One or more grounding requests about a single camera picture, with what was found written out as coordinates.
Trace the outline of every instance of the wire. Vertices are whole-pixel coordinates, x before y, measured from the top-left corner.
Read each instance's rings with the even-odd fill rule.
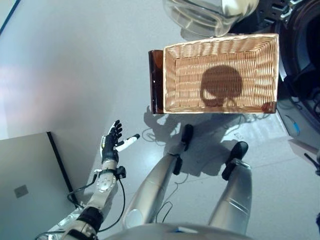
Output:
[[[101,232],[103,232],[103,231],[106,231],[106,230],[112,228],[114,225],[116,225],[116,224],[120,221],[122,215],[124,214],[125,206],[126,206],[125,188],[124,188],[124,185],[122,184],[120,178],[119,178],[119,183],[120,183],[120,185],[121,185],[122,193],[123,193],[123,207],[122,207],[121,214],[120,214],[119,218],[118,218],[113,224],[111,224],[110,226],[108,226],[108,227],[106,227],[106,228],[104,228],[104,229],[99,230],[98,233],[101,233]]]
[[[159,209],[159,211],[158,211],[158,214],[159,214],[160,211],[164,208],[164,206],[167,205],[167,204],[171,204],[171,206],[170,206],[169,210],[166,212],[164,218],[162,219],[162,222],[165,221],[166,216],[169,214],[170,210],[171,210],[171,209],[173,208],[173,206],[174,206],[171,201],[166,201],[166,202],[160,207],[160,209]],[[156,222],[156,223],[158,222],[158,214],[155,216],[155,222]]]
[[[92,184],[95,183],[95,181],[96,181],[96,179],[97,179],[97,176],[98,176],[98,174],[95,173],[95,174],[93,175],[93,179],[92,179],[92,182],[91,182],[91,183],[89,183],[88,185],[82,186],[82,187],[80,187],[80,188],[78,188],[78,189],[76,189],[76,190],[74,190],[74,191],[72,191],[72,192],[69,192],[69,193],[67,194],[66,198],[67,198],[71,203],[73,203],[75,206],[84,209],[85,207],[82,206],[81,204],[75,202],[75,201],[72,199],[71,195],[73,195],[73,194],[75,194],[75,193],[77,193],[77,192],[79,192],[79,191],[81,191],[81,190],[84,190],[84,189],[90,187]]]
[[[174,182],[174,183],[176,184],[175,189],[174,189],[174,190],[172,191],[172,193],[164,200],[164,203],[163,203],[162,206],[160,207],[159,211],[156,213],[156,216],[155,216],[155,222],[156,222],[156,223],[158,222],[158,215],[159,215],[160,211],[164,208],[165,205],[171,204],[171,207],[168,209],[168,211],[166,212],[166,214],[164,215],[164,217],[163,217],[163,219],[162,219],[162,223],[165,221],[167,215],[169,214],[169,212],[171,211],[171,209],[172,209],[173,206],[174,206],[171,201],[168,201],[169,198],[171,198],[171,196],[178,190],[180,184],[184,184],[184,183],[187,181],[188,177],[189,177],[189,173],[186,175],[186,177],[185,177],[185,179],[184,179],[183,181],[181,181],[181,182],[176,182],[176,181],[175,181],[175,182]]]
[[[39,235],[37,235],[34,240],[38,240],[38,238],[40,238],[41,236],[44,236],[44,235],[63,234],[64,232],[65,231],[45,231],[45,232],[40,233]]]

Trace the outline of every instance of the white floor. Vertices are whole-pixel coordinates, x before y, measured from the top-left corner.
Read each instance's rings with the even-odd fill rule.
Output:
[[[293,154],[276,114],[161,119],[150,114],[148,51],[181,41],[179,27],[160,0],[21,1],[0,37],[0,139],[52,131],[78,188],[100,166],[101,134],[120,119],[125,137],[141,134],[119,154],[127,171],[128,204],[179,140],[181,126],[190,123],[194,139],[167,194],[189,175],[170,198],[173,208],[166,222],[206,224],[226,186],[220,173],[228,149],[235,141],[246,141],[244,160],[253,174],[247,235],[257,240],[319,239],[319,177]],[[118,218],[122,204],[118,190],[103,227]],[[119,223],[100,238],[120,229]]]
[[[290,137],[277,114],[165,115],[158,120],[159,124],[158,118],[146,111],[144,121],[147,126],[142,138],[119,154],[119,164],[127,170],[127,178],[122,181],[127,204],[164,151],[178,141],[179,126],[191,123],[194,138],[189,150],[181,156],[184,161],[182,173],[172,176],[166,195],[176,188],[175,182],[182,182],[188,174],[187,181],[170,197],[173,208],[165,222],[205,225],[226,186],[221,177],[221,165],[229,154],[228,149],[236,141],[246,141],[249,150],[244,161],[252,166],[253,178],[247,235],[257,240],[314,240],[319,237],[315,224],[320,210],[319,177],[310,164],[292,152],[288,143]],[[122,204],[122,193],[118,190],[102,227],[113,223]],[[164,207],[160,212],[160,219],[168,208]],[[119,223],[99,236],[103,239],[120,230]]]

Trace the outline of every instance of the black cable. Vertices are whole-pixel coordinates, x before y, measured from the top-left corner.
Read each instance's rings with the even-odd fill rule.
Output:
[[[123,207],[122,207],[121,214],[120,214],[119,218],[118,218],[113,224],[111,224],[110,226],[108,226],[108,227],[106,227],[106,228],[104,228],[104,229],[99,230],[98,233],[101,233],[101,232],[103,232],[103,231],[106,231],[106,230],[112,228],[114,225],[116,225],[116,224],[120,221],[122,215],[124,214],[125,207],[126,207],[125,188],[124,188],[124,186],[123,186],[120,178],[119,178],[119,183],[120,183],[120,185],[121,185],[122,193],[123,193]]]
[[[315,161],[315,160],[313,160],[310,156],[309,156],[309,154],[307,154],[307,153],[305,153],[305,154],[303,154],[310,162],[312,162],[313,163],[313,165],[318,169],[318,168],[320,168],[320,165]]]
[[[84,190],[84,189],[90,187],[92,184],[94,184],[95,181],[96,181],[96,179],[97,179],[97,176],[98,176],[98,174],[95,173],[95,174],[93,175],[93,179],[92,179],[92,182],[91,182],[91,183],[89,183],[88,185],[82,186],[82,187],[80,187],[80,188],[78,188],[78,189],[76,189],[76,190],[74,190],[74,191],[72,191],[72,192],[69,192],[69,193],[67,194],[66,198],[67,198],[71,203],[73,203],[75,206],[84,209],[84,208],[85,208],[84,206],[80,205],[79,203],[75,202],[75,201],[72,199],[72,195],[75,194],[75,193],[77,193],[77,192],[79,192],[79,191],[81,191],[81,190]]]
[[[49,234],[63,234],[65,231],[45,231],[43,233],[40,233],[38,236],[35,237],[34,240],[38,240],[43,235],[49,235]]]

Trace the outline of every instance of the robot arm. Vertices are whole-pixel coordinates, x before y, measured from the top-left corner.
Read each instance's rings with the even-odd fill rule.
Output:
[[[115,121],[100,145],[101,169],[95,171],[98,176],[96,189],[78,218],[74,220],[62,235],[62,240],[96,240],[101,224],[106,219],[104,208],[117,180],[126,177],[126,169],[117,167],[118,152],[133,144],[140,136],[136,134],[120,141],[121,123]]]

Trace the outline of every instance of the gray wall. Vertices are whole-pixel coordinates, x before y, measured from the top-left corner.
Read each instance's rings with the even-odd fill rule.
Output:
[[[75,209],[46,133],[0,140],[0,162],[1,240],[34,239]]]

